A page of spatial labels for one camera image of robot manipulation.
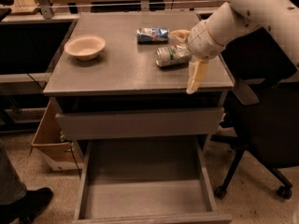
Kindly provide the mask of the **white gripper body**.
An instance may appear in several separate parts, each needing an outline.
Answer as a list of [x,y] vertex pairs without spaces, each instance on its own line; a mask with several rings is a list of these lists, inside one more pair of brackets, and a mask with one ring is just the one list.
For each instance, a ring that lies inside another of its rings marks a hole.
[[192,55],[202,60],[217,57],[225,46],[217,43],[206,27],[205,21],[199,21],[189,32],[188,49]]

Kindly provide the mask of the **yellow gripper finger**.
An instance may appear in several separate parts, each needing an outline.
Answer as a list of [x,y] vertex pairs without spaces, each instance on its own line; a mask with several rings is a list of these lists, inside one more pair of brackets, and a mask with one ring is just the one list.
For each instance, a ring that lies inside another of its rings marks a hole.
[[169,35],[169,38],[173,44],[184,44],[188,43],[190,32],[188,30],[175,30]]
[[186,89],[188,94],[193,94],[199,89],[206,75],[208,66],[209,60],[192,57],[189,61],[189,78]]

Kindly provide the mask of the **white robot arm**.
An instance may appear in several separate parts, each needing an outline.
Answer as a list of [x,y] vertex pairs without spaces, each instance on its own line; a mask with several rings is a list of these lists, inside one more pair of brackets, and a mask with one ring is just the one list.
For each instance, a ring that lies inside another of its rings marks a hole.
[[299,7],[290,0],[228,0],[189,31],[171,33],[192,54],[187,93],[196,92],[208,61],[234,39],[264,28],[294,65],[299,64]]

